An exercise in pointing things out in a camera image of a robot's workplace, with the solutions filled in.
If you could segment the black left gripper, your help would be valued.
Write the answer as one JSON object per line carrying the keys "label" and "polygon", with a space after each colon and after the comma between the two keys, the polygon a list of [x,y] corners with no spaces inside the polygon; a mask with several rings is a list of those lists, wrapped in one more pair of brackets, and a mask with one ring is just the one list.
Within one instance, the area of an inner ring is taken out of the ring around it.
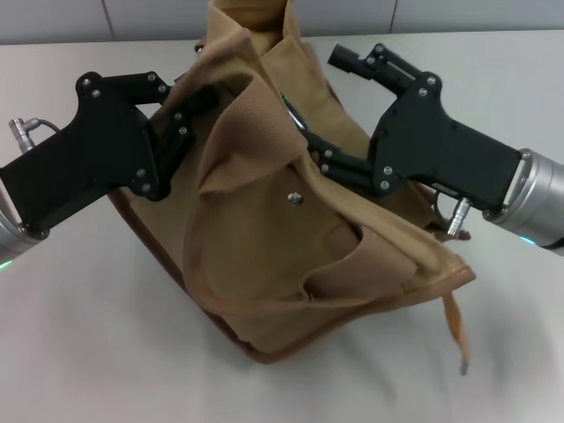
{"label": "black left gripper", "polygon": [[159,201],[196,142],[193,121],[219,104],[211,85],[191,94],[159,130],[139,106],[162,105],[171,91],[154,71],[76,83],[72,121],[1,169],[1,181],[30,234],[47,231],[107,193],[126,187]]}

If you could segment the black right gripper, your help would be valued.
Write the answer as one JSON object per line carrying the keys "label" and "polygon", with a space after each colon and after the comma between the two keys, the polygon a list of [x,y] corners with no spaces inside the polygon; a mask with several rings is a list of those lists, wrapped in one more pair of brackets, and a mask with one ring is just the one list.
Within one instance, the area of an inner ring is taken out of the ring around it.
{"label": "black right gripper", "polygon": [[343,152],[304,131],[308,151],[322,174],[341,185],[387,195],[406,180],[437,184],[454,198],[468,198],[481,211],[498,211],[521,160],[514,148],[449,117],[441,103],[442,82],[417,69],[383,44],[362,58],[337,44],[328,64],[373,80],[397,100],[382,116],[369,158]]}

